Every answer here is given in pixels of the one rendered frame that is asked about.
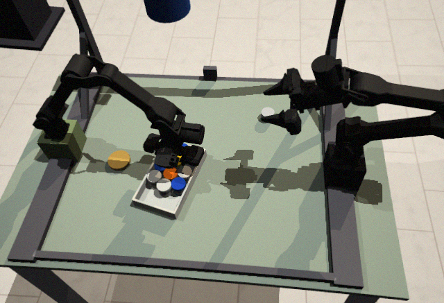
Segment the dark grey cylinder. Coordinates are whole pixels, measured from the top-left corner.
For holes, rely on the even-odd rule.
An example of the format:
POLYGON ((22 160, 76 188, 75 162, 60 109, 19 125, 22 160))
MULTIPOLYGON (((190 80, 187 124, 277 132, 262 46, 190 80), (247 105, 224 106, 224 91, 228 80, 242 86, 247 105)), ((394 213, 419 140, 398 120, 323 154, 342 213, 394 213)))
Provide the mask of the dark grey cylinder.
POLYGON ((262 118, 262 117, 265 117, 265 116, 274 115, 274 114, 275 114, 275 112, 274 112, 274 110, 273 110, 271 107, 265 107, 265 108, 262 110, 262 116, 261 116, 261 118, 262 118))

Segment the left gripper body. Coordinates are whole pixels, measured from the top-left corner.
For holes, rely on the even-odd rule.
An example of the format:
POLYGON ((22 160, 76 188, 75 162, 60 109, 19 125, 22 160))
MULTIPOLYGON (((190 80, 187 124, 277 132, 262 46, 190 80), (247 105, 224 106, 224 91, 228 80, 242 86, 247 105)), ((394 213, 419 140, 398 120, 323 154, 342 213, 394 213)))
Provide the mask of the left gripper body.
MULTIPOLYGON (((295 72, 298 76, 300 76, 298 69, 296 68, 290 68, 287 69, 287 75, 290 73, 295 72)), ((290 132, 291 135, 297 135, 301 132, 301 119, 298 114, 298 110, 301 113, 304 113, 304 110, 315 108, 315 110, 320 110, 320 107, 322 107, 320 95, 319 95, 319 88, 318 85, 315 85, 315 82, 311 82, 311 87, 308 87, 308 93, 311 92, 312 96, 311 98, 307 99, 303 103, 299 103, 297 105, 294 105, 292 100, 290 100, 290 109, 288 109, 284 113, 284 122, 290 132)))

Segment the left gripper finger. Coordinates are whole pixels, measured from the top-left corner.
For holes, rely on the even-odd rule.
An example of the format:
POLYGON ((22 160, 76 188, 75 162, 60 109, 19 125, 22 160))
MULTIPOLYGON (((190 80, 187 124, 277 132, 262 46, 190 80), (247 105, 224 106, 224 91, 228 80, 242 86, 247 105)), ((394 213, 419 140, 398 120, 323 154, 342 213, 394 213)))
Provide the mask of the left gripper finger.
MULTIPOLYGON (((284 73, 285 77, 287 76, 286 73, 284 73)), ((277 83, 276 85, 270 87, 269 89, 267 89, 266 91, 263 92, 264 95, 268 95, 268 96, 272 96, 272 95, 285 95, 285 93, 282 90, 282 86, 283 86, 283 80, 281 80, 279 83, 277 83)))
MULTIPOLYGON (((286 125, 284 123, 284 110, 282 110, 281 113, 279 113, 279 114, 274 114, 274 115, 262 117, 261 120, 263 122, 267 122, 267 123, 271 123, 271 124, 274 124, 274 125, 278 125, 280 127, 283 127, 283 128, 287 129, 287 127, 286 127, 286 125), (283 120, 283 122, 282 122, 282 120, 283 120)), ((288 132, 288 129, 287 129, 287 132, 288 132)))

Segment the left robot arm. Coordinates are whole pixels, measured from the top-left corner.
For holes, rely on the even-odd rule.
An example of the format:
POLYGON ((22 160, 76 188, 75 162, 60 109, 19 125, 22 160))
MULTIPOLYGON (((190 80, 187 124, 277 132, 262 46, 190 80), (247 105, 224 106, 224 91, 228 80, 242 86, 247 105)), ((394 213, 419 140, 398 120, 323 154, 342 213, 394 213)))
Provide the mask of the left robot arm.
MULTIPOLYGON (((427 135, 444 139, 444 89, 389 83, 371 73, 348 67, 343 67, 342 70, 341 58, 335 59, 331 55, 317 57, 312 62, 311 69, 323 106, 342 103, 347 108, 352 102, 358 106, 373 107, 385 103, 435 111, 428 116, 371 123, 361 120, 360 116, 340 120, 336 125, 336 164, 359 166, 364 145, 370 141, 427 135)), ((305 83, 295 72, 282 80, 282 89, 294 105, 303 103, 312 96, 311 92, 308 93, 311 82, 305 83)))

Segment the beige rectangular tray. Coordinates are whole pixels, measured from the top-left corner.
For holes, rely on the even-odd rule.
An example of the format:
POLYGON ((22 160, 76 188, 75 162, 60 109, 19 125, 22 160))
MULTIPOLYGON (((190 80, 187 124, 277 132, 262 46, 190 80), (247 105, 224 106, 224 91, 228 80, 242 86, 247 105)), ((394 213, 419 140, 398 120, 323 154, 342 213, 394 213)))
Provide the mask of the beige rectangular tray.
POLYGON ((188 183, 186 184, 185 190, 183 191, 181 196, 177 196, 173 192, 167 198, 163 198, 159 194, 159 191, 157 189, 152 188, 149 184, 148 179, 147 179, 148 173, 152 170, 155 170, 155 167, 154 167, 155 160, 154 160, 153 163, 151 164, 148 172, 146 173, 144 179, 142 180, 142 183, 140 184, 138 190, 136 191, 135 195, 133 196, 132 202, 133 202, 134 206, 141 207, 143 209, 147 209, 149 211, 153 211, 155 213, 162 214, 164 216, 168 216, 170 218, 174 218, 177 220, 177 217, 178 217, 178 215, 185 203, 185 200, 187 199, 187 196, 189 195, 189 192, 196 180, 196 177, 197 177, 206 157, 207 157, 207 153, 205 152, 199 165, 196 167, 190 167, 190 165, 185 164, 185 166, 189 166, 192 170, 191 177, 190 177, 188 183))

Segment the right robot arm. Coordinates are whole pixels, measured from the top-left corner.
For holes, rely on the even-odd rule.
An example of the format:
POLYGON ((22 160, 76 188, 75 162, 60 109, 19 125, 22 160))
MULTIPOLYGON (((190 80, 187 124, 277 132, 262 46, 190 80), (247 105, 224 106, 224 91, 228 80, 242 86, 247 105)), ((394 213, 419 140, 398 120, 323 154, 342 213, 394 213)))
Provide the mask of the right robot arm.
MULTIPOLYGON (((75 53, 63 70, 60 81, 61 84, 55 94, 45 100, 33 123, 35 128, 44 130, 45 139, 65 138, 70 124, 66 123, 62 117, 69 107, 65 101, 74 89, 105 86, 110 87, 144 111, 147 119, 152 123, 151 128, 159 130, 163 142, 173 143, 178 138, 181 142, 191 144, 201 145, 203 142, 205 126, 186 123, 186 114, 171 101, 163 97, 155 97, 121 73, 117 66, 105 63, 96 56, 75 53), (89 76, 93 67, 99 67, 102 70, 100 75, 89 76), (176 115, 177 118, 174 120, 176 115)), ((179 162, 177 156, 177 148, 166 147, 159 143, 154 162, 163 168, 177 167, 179 162)))

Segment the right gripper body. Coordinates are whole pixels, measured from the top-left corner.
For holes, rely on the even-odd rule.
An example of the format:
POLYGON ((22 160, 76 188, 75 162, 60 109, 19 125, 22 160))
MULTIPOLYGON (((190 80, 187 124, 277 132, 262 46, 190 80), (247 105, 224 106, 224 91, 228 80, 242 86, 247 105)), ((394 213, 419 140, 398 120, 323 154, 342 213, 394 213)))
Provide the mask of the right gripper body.
POLYGON ((144 151, 154 153, 155 150, 157 152, 159 150, 159 143, 166 147, 173 146, 174 149, 178 149, 178 156, 182 156, 182 159, 185 159, 185 162, 192 166, 198 166, 205 153, 203 147, 200 146, 182 146, 184 142, 181 142, 179 138, 173 143, 165 143, 159 140, 161 140, 160 135, 151 133, 144 142, 144 151))

